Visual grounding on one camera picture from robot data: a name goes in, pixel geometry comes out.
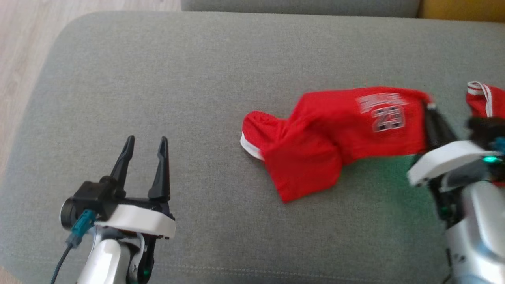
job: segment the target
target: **green led indicator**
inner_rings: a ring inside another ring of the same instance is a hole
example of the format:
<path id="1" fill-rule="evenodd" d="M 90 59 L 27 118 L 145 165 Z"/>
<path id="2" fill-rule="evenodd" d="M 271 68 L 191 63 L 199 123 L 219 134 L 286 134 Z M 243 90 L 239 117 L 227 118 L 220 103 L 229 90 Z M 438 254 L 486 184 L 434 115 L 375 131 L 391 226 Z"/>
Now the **green led indicator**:
<path id="1" fill-rule="evenodd" d="M 501 159 L 498 157 L 495 157 L 495 156 L 487 156 L 487 157 L 484 157 L 482 160 L 486 163 L 489 163 L 489 164 L 501 162 Z"/>

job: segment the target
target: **red cloth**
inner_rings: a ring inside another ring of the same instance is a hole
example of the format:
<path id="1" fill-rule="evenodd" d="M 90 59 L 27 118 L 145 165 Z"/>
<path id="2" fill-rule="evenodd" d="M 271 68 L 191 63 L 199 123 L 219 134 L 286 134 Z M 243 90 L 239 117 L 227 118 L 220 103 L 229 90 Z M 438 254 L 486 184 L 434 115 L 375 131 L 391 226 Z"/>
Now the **red cloth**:
<path id="1" fill-rule="evenodd" d="M 505 90 L 477 81 L 469 82 L 467 103 L 473 116 L 505 119 Z"/>
<path id="2" fill-rule="evenodd" d="M 424 92 L 368 87 L 306 93 L 287 120 L 249 113 L 242 146 L 265 166 L 283 202 L 334 185 L 343 165 L 425 148 Z"/>

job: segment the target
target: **wooden floor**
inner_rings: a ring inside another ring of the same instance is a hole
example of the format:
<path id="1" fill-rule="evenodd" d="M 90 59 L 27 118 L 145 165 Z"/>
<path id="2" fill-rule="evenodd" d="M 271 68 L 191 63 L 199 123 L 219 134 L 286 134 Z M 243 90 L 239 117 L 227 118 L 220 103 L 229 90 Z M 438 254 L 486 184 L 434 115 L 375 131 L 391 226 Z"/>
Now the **wooden floor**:
<path id="1" fill-rule="evenodd" d="M 79 16 L 120 10 L 180 11 L 180 0 L 0 0 L 0 182 L 28 98 L 58 33 Z M 18 283 L 0 267 L 0 284 Z"/>

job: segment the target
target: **red fabric with white trim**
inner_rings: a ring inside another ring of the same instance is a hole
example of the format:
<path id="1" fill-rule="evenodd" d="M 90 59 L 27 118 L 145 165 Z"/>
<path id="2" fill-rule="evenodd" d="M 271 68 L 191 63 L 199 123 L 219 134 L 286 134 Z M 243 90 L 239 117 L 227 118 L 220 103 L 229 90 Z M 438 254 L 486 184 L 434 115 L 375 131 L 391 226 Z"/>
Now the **red fabric with white trim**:
<path id="1" fill-rule="evenodd" d="M 505 118 L 505 90 L 477 81 L 468 83 L 467 103 L 473 116 Z"/>
<path id="2" fill-rule="evenodd" d="M 311 92 L 287 120 L 248 114 L 241 143 L 264 159 L 289 202 L 331 187 L 342 166 L 357 159 L 424 150 L 424 105 L 431 103 L 424 92 L 394 87 Z"/>

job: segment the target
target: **gray upholstered ottoman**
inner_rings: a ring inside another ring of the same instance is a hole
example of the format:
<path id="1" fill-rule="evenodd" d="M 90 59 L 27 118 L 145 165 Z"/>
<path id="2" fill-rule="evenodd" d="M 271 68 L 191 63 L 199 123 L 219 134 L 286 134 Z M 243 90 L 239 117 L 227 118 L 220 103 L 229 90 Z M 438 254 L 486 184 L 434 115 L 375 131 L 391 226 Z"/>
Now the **gray upholstered ottoman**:
<path id="1" fill-rule="evenodd" d="M 466 83 L 505 87 L 505 26 L 233 13 L 99 13 L 56 41 L 0 190 L 0 265 L 48 282 L 68 232 L 62 202 L 108 174 L 137 138 L 126 191 L 143 197 L 170 143 L 176 237 L 157 244 L 152 283 L 434 283 L 443 228 L 411 159 L 368 159 L 325 192 L 282 204 L 240 147 L 243 117 L 289 115 L 311 90 L 393 85 L 432 93 L 459 135 Z M 90 238 L 59 281 L 75 281 Z"/>

